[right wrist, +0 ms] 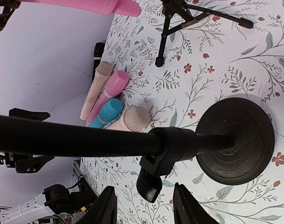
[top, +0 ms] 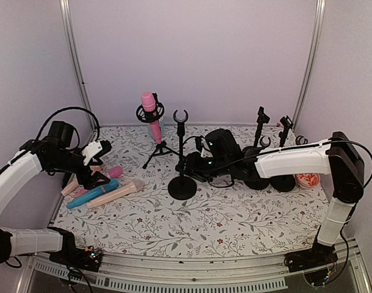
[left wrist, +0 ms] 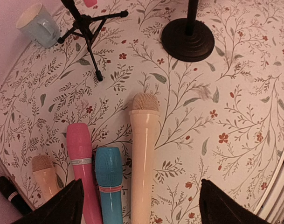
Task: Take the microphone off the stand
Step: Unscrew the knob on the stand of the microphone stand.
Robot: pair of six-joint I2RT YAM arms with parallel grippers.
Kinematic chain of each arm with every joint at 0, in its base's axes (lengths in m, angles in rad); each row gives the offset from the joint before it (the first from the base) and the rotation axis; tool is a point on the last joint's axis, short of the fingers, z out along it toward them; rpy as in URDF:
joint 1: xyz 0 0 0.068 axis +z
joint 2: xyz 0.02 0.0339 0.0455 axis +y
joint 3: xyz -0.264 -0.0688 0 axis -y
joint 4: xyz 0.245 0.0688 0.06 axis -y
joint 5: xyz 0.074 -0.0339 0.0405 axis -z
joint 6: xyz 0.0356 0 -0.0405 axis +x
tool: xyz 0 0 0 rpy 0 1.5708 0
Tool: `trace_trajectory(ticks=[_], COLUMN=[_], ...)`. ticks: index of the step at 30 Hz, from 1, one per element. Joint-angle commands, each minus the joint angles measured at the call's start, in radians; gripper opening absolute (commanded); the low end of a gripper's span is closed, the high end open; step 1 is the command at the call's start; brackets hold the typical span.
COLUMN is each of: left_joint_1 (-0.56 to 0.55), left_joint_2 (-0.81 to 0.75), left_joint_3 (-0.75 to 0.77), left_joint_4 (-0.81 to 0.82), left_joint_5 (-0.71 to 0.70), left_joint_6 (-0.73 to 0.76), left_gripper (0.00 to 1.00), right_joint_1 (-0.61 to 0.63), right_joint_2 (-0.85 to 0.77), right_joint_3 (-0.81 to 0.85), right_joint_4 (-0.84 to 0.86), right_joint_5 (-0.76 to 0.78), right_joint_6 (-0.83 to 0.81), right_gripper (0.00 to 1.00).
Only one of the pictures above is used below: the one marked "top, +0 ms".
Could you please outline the beige microphone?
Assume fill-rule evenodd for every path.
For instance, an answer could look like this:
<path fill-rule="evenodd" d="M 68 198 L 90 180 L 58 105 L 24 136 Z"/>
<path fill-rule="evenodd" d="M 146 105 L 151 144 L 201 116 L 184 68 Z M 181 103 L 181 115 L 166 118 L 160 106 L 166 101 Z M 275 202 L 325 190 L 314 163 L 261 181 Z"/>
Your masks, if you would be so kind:
<path fill-rule="evenodd" d="M 87 203 L 88 209 L 97 208 L 99 206 L 102 206 L 106 203 L 112 202 L 114 200 L 117 200 L 119 198 L 125 197 L 129 194 L 135 194 L 138 193 L 140 190 L 144 188 L 144 182 L 142 180 L 134 180 L 128 183 L 127 185 L 116 189 L 112 192 L 109 192 L 107 194 L 104 194 L 90 202 Z"/>
<path fill-rule="evenodd" d="M 102 171 L 102 166 L 91 166 L 90 169 L 92 170 L 92 172 L 100 172 Z M 63 196 L 67 196 L 68 194 L 72 193 L 75 189 L 77 189 L 79 187 L 79 183 L 78 183 L 78 180 L 76 177 L 74 177 L 70 183 L 68 183 L 61 191 L 61 194 Z"/>

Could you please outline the blue microphone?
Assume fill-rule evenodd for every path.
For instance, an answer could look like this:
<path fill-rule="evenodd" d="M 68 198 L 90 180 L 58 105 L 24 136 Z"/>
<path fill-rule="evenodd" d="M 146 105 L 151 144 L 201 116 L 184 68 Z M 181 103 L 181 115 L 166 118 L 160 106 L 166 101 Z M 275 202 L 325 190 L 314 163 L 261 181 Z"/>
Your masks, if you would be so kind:
<path fill-rule="evenodd" d="M 67 204 L 67 209 L 73 209 L 78 206 L 81 206 L 101 195 L 104 195 L 108 192 L 112 192 L 113 190 L 116 190 L 119 187 L 118 179 L 114 178 L 111 179 L 109 183 L 104 184 L 102 186 L 98 186 L 85 194 L 75 198 L 70 203 Z"/>

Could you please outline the black microphone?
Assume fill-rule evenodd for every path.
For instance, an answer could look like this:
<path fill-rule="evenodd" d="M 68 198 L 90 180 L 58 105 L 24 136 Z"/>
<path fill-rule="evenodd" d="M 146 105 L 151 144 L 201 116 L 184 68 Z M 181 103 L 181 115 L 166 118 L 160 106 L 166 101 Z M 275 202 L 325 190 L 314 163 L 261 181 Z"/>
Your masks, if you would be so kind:
<path fill-rule="evenodd" d="M 62 178 L 62 188 L 65 188 L 67 184 L 69 183 L 69 180 L 71 178 L 71 173 L 65 173 Z"/>

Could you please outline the round stand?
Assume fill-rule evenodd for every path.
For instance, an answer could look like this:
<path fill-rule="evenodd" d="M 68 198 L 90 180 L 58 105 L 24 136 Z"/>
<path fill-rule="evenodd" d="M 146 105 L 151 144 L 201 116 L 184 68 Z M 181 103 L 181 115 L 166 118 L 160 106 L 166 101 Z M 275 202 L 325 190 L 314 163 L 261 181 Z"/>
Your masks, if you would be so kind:
<path fill-rule="evenodd" d="M 304 136 L 297 136 L 295 139 L 296 145 L 305 145 L 308 139 Z M 294 175 L 280 175 L 270 178 L 271 186 L 279 192 L 291 192 L 296 186 Z"/>
<path fill-rule="evenodd" d="M 280 119 L 280 125 L 283 127 L 283 130 L 279 133 L 280 138 L 279 147 L 284 147 L 288 137 L 289 130 L 293 128 L 293 121 L 289 116 L 282 117 Z"/>
<path fill-rule="evenodd" d="M 266 138 L 266 136 L 262 136 L 259 138 L 259 141 L 257 143 L 260 144 L 260 146 L 247 146 L 243 149 L 243 153 L 245 156 L 250 156 L 252 154 L 258 154 L 261 150 L 265 149 L 266 147 L 270 146 L 271 139 L 267 137 L 268 142 L 264 142 L 263 140 Z M 269 185 L 269 179 L 267 178 L 261 178 L 257 171 L 255 169 L 252 170 L 251 175 L 248 180 L 244 181 L 244 184 L 253 189 L 253 190 L 263 190 L 268 187 Z"/>
<path fill-rule="evenodd" d="M 192 198 L 197 191 L 197 184 L 193 178 L 185 175 L 185 156 L 183 154 L 183 144 L 185 136 L 185 123 L 188 120 L 188 112 L 184 110 L 184 118 L 177 117 L 177 110 L 173 113 L 173 120 L 177 123 L 177 136 L 179 141 L 179 155 L 178 164 L 175 166 L 175 170 L 178 176 L 174 177 L 169 185 L 169 195 L 176 200 L 188 200 Z"/>
<path fill-rule="evenodd" d="M 263 150 L 271 145 L 271 139 L 268 137 L 267 142 L 264 141 L 266 138 L 262 136 L 263 125 L 267 124 L 270 121 L 268 115 L 264 112 L 264 107 L 260 106 L 257 113 L 257 128 L 254 135 L 253 145 L 247 146 L 243 149 L 243 153 L 247 153 L 248 151 L 260 151 Z"/>

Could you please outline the short pink microphone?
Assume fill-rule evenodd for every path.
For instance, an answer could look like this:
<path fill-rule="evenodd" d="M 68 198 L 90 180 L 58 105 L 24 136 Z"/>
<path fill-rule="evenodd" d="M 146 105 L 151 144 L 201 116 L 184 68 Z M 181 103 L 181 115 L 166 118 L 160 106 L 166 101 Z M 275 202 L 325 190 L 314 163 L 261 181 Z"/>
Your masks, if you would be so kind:
<path fill-rule="evenodd" d="M 116 167 L 113 167 L 109 170 L 107 170 L 106 172 L 104 172 L 104 174 L 110 178 L 110 179 L 113 179 L 113 178 L 119 178 L 122 174 L 123 174 L 123 169 L 121 168 L 121 166 L 116 166 Z M 73 198 L 78 198 L 80 197 L 81 195 L 84 195 L 88 192 L 89 190 L 83 188 L 82 186 L 81 187 L 78 187 L 73 193 L 72 193 L 72 197 Z"/>

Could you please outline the black tripod shock-mount stand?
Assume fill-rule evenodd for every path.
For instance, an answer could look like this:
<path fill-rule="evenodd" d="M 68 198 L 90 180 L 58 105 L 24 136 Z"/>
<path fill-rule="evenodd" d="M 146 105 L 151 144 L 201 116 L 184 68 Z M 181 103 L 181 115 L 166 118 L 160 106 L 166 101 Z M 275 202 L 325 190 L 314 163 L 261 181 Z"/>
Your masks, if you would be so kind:
<path fill-rule="evenodd" d="M 186 110 L 184 110 L 184 113 L 185 117 L 182 120 L 177 118 L 177 111 L 173 113 L 173 119 L 178 124 L 178 135 L 180 138 L 180 151 L 178 153 L 169 148 L 166 141 L 162 139 L 159 120 L 164 115 L 164 106 L 158 101 L 158 94 L 152 92 L 144 92 L 142 94 L 141 105 L 136 110 L 136 117 L 140 122 L 150 125 L 151 133 L 156 142 L 156 148 L 149 156 L 147 162 L 142 166 L 143 169 L 148 167 L 148 164 L 153 157 L 164 156 L 170 153 L 176 154 L 179 157 L 179 164 L 181 166 L 185 164 L 185 158 L 183 155 L 183 137 L 185 135 L 184 124 L 187 122 L 189 115 Z"/>

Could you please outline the tall pink microphone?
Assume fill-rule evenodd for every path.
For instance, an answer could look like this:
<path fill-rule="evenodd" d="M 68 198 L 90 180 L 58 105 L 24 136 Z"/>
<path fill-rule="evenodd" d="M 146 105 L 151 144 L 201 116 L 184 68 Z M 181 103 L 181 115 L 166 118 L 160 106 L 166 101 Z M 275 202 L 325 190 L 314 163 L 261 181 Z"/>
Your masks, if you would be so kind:
<path fill-rule="evenodd" d="M 159 114 L 158 114 L 158 107 L 159 102 L 158 99 L 152 92 L 144 92 L 141 96 L 142 101 L 142 108 L 145 113 L 145 120 L 150 123 L 151 129 L 153 131 L 155 141 L 157 144 L 162 143 L 162 137 L 159 127 Z"/>

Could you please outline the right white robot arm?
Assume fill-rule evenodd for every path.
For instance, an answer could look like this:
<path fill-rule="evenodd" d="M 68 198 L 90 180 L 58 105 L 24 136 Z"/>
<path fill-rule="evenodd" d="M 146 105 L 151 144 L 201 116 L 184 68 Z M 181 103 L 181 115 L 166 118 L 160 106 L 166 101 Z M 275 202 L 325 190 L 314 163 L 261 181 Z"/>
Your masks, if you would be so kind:
<path fill-rule="evenodd" d="M 280 192 L 293 190 L 296 182 L 290 176 L 330 175 L 334 185 L 332 199 L 317 232 L 317 244 L 306 253 L 306 261 L 319 266 L 329 257 L 329 247 L 335 244 L 363 197 L 365 166 L 354 144 L 338 131 L 329 139 L 305 145 L 241 149 L 230 130 L 219 128 L 205 136 L 198 151 L 182 156 L 175 169 L 201 182 L 229 175 L 251 189 L 264 189 L 270 184 Z M 201 154 L 204 148 L 210 152 L 208 157 Z"/>

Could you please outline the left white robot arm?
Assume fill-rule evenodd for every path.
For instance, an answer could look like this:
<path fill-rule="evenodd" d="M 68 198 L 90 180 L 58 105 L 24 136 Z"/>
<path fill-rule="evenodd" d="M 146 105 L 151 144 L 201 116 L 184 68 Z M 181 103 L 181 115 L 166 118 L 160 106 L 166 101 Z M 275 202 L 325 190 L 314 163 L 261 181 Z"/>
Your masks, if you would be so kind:
<path fill-rule="evenodd" d="M 94 165 L 112 146 L 107 140 L 96 139 L 84 148 L 70 148 L 75 127 L 64 121 L 51 123 L 43 138 L 28 140 L 14 157 L 0 169 L 0 216 L 17 193 L 41 172 L 71 173 L 78 184 L 91 190 L 110 182 Z M 73 233 L 59 228 L 40 230 L 0 227 L 0 264 L 19 255 L 49 253 L 52 257 L 75 265 L 84 250 L 77 248 Z"/>

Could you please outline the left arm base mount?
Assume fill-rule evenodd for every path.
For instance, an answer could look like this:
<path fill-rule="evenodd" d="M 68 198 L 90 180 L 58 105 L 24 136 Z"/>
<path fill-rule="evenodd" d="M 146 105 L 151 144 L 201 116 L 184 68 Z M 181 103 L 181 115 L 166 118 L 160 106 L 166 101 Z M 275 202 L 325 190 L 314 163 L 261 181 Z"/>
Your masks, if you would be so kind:
<path fill-rule="evenodd" d="M 49 260 L 75 269 L 98 272 L 103 259 L 103 249 L 90 245 L 85 248 L 76 246 L 75 235 L 61 228 L 51 227 L 51 230 L 62 236 L 62 247 L 60 251 L 51 252 Z"/>

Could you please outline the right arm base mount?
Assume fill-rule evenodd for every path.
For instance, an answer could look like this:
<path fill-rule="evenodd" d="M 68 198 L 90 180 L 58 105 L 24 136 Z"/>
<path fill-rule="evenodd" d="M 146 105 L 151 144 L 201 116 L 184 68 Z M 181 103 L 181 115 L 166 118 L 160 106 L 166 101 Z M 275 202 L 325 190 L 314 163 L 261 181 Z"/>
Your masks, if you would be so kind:
<path fill-rule="evenodd" d="M 337 260 L 335 245 L 326 246 L 316 241 L 309 249 L 287 253 L 283 263 L 289 272 L 298 272 L 332 264 Z"/>

